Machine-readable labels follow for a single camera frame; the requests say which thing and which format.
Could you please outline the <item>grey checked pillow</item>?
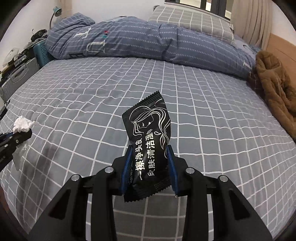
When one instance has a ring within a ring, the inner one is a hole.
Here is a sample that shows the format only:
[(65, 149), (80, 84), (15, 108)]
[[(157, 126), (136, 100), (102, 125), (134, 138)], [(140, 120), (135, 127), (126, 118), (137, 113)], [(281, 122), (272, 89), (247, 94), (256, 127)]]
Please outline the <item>grey checked pillow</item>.
[(172, 24), (195, 32), (215, 37), (230, 45), (235, 45), (234, 33), (226, 20), (202, 11), (158, 6), (149, 17), (150, 22)]

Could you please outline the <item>dark framed window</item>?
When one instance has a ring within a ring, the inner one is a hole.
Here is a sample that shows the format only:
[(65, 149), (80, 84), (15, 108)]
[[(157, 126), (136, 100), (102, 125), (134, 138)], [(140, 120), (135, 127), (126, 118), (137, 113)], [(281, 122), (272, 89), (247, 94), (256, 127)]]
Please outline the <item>dark framed window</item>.
[(200, 8), (215, 15), (230, 19), (234, 0), (171, 0), (165, 2)]

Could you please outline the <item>black wet wipe sachet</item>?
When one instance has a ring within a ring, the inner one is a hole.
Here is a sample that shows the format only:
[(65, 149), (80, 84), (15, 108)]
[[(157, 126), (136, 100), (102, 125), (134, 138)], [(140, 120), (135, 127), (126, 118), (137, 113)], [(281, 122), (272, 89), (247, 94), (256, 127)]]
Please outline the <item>black wet wipe sachet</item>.
[(171, 119), (159, 91), (122, 114), (132, 146), (122, 174), (125, 202), (140, 201), (170, 186), (166, 148)]

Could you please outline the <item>white mask on clutter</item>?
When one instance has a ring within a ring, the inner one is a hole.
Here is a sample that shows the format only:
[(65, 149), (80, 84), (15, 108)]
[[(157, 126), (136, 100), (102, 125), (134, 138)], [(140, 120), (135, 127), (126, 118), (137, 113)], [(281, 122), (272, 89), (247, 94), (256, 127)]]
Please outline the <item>white mask on clutter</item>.
[(7, 56), (4, 59), (3, 66), (8, 65), (11, 61), (14, 60), (14, 58), (18, 55), (19, 48), (13, 48), (11, 51), (7, 54)]

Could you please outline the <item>grey checked bed sheet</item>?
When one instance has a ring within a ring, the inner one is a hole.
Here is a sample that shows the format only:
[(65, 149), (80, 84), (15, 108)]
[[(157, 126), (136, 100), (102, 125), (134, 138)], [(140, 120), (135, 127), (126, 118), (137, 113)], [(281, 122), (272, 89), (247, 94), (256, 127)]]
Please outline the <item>grey checked bed sheet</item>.
[(174, 153), (204, 175), (228, 176), (271, 235), (280, 233), (295, 211), (295, 142), (263, 100), (244, 80), (142, 58), (55, 60), (11, 96), (1, 132), (19, 116), (37, 122), (20, 168), (1, 172), (25, 231), (73, 174), (94, 175), (125, 154), (121, 116), (156, 91)]

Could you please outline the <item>teal suitcase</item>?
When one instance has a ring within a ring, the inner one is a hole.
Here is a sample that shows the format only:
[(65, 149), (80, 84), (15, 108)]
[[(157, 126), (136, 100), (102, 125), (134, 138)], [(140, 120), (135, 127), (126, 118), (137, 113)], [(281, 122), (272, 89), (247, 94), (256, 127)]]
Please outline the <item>teal suitcase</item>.
[(54, 60), (54, 57), (48, 52), (45, 42), (46, 40), (41, 40), (33, 46), (34, 55), (40, 68)]

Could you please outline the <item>blue striped duvet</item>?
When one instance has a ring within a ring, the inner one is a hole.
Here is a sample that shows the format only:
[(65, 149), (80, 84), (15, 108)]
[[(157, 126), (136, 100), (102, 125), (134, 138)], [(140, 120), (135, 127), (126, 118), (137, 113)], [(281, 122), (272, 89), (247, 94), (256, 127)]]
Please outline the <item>blue striped duvet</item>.
[(204, 33), (127, 16), (96, 23), (81, 13), (64, 18), (48, 33), (56, 59), (138, 57), (218, 71), (246, 79), (255, 60), (241, 49)]

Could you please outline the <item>white tissue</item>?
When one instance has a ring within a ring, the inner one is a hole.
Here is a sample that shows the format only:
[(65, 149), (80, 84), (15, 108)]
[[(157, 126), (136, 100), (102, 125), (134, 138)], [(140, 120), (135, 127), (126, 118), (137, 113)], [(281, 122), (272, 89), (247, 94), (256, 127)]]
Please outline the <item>white tissue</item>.
[(17, 171), (21, 168), (22, 155), (28, 148), (28, 140), (32, 136), (32, 128), (38, 124), (37, 121), (29, 120), (23, 116), (19, 116), (14, 122), (13, 134), (16, 150), (13, 153), (13, 163)]

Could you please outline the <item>beige curtain right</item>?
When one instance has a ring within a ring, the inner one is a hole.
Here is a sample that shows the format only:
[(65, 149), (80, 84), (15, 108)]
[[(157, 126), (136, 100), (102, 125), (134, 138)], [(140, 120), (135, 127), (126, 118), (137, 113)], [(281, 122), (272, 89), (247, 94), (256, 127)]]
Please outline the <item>beige curtain right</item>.
[(267, 48), (272, 27), (272, 6), (268, 0), (235, 0), (230, 24), (234, 34), (247, 44)]

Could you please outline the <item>blue desk lamp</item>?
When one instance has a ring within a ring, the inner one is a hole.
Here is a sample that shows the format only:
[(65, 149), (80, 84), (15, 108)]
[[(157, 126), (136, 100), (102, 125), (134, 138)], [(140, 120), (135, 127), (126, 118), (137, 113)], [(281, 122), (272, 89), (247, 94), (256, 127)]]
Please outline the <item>blue desk lamp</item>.
[(58, 7), (58, 6), (55, 6), (53, 8), (53, 14), (50, 18), (50, 22), (49, 22), (49, 29), (51, 30), (52, 29), (52, 21), (53, 21), (53, 18), (54, 17), (59, 17), (60, 15), (62, 14), (62, 8)]

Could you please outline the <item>grey suitcase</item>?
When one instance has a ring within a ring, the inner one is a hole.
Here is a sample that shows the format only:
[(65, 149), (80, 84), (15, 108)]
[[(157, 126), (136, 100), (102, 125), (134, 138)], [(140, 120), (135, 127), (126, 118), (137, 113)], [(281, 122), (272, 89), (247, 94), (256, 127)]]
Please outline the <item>grey suitcase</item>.
[(7, 102), (10, 97), (20, 88), (29, 78), (40, 69), (37, 59), (33, 58), (22, 64), (18, 69), (11, 73), (6, 79), (1, 80), (1, 98)]

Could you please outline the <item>clutter pile on suitcase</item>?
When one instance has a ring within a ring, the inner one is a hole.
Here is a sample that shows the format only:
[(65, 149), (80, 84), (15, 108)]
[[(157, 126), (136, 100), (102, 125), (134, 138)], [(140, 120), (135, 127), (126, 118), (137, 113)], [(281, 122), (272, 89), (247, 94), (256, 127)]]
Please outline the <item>clutter pile on suitcase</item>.
[(42, 29), (36, 32), (32, 37), (31, 41), (25, 45), (24, 49), (21, 51), (19, 49), (18, 55), (11, 61), (8, 65), (3, 66), (1, 70), (1, 77), (10, 75), (17, 67), (25, 63), (28, 60), (34, 58), (33, 46), (41, 40), (45, 40), (47, 37), (47, 30)]

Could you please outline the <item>brown jacket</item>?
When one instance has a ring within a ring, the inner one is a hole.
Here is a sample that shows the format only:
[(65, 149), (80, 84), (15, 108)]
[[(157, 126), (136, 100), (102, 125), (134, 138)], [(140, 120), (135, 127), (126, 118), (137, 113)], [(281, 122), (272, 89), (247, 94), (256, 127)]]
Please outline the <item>brown jacket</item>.
[(247, 83), (295, 140), (295, 87), (281, 61), (270, 52), (259, 51)]

